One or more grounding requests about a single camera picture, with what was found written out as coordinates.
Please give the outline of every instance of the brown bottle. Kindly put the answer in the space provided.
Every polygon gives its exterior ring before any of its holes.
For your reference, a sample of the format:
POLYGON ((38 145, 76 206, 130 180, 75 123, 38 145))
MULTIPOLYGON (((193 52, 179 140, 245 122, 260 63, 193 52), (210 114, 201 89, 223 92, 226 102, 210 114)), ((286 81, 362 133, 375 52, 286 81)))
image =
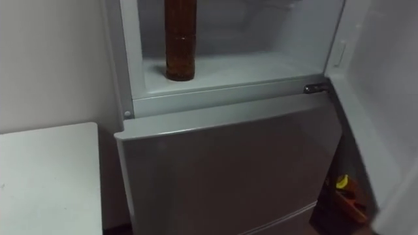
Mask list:
POLYGON ((196 0, 165 0, 166 76, 189 81, 195 76, 196 0))

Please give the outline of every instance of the orange object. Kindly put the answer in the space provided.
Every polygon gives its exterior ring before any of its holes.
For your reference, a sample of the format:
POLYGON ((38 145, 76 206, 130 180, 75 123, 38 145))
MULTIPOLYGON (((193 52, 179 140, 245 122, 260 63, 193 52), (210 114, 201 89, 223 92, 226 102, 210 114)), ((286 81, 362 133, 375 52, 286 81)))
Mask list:
POLYGON ((365 196, 357 182, 348 178, 348 183, 342 189, 335 189, 334 201, 350 218, 360 224, 368 221, 366 215, 365 196))

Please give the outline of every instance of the white wall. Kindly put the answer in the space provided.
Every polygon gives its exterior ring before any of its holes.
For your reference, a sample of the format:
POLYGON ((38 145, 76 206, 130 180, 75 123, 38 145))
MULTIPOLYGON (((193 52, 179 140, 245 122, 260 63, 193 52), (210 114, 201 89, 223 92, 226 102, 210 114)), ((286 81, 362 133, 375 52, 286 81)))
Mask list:
POLYGON ((0 2, 0 133, 101 127, 103 222, 129 221, 112 133, 120 129, 101 0, 0 2))

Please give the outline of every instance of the freezer drawer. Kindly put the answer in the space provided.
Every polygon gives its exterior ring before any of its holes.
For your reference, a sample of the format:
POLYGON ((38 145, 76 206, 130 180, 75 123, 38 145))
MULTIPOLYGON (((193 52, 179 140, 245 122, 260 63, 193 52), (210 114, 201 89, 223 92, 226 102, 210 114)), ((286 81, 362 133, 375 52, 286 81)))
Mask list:
POLYGON ((240 234, 306 207, 318 197, 340 135, 338 126, 322 132, 311 127, 333 121, 326 106, 120 141, 134 229, 147 235, 240 234), (323 135, 329 145, 319 141, 323 135))

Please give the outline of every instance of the glass bottle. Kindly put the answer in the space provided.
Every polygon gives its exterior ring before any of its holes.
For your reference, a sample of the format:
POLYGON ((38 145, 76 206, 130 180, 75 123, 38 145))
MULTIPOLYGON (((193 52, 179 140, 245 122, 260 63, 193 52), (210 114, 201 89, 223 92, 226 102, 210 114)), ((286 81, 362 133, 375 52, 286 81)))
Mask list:
POLYGON ((165 0, 166 76, 189 81, 195 76, 197 0, 165 0))

